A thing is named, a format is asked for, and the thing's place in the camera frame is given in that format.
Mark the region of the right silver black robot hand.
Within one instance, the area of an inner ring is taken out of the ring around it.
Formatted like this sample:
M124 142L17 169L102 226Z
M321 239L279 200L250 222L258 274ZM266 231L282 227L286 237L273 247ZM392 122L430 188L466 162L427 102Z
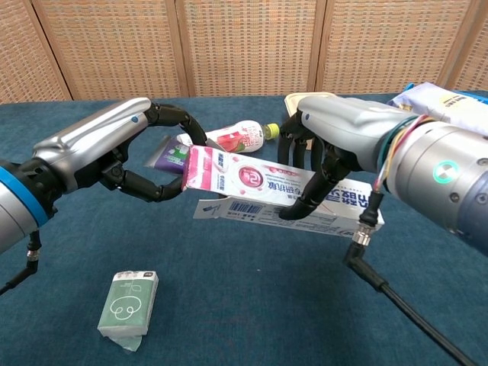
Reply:
M382 143L391 130L405 126L418 116L377 101L339 96L307 96L298 102L296 112L280 126L278 163L289 163L294 147L293 166L304 167L307 141L311 149L312 178L303 193L283 208L283 220L309 216L350 172L376 172Z

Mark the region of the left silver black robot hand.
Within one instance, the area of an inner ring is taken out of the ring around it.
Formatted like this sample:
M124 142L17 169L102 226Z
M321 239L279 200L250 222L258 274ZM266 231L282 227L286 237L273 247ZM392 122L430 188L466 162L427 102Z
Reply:
M146 202L171 200L181 193L181 179L156 185L123 164L131 142L148 127L179 126L194 145L204 146L207 136L185 110L149 98L117 102L42 140L34 157L44 161L61 181L63 192L72 193L100 182Z

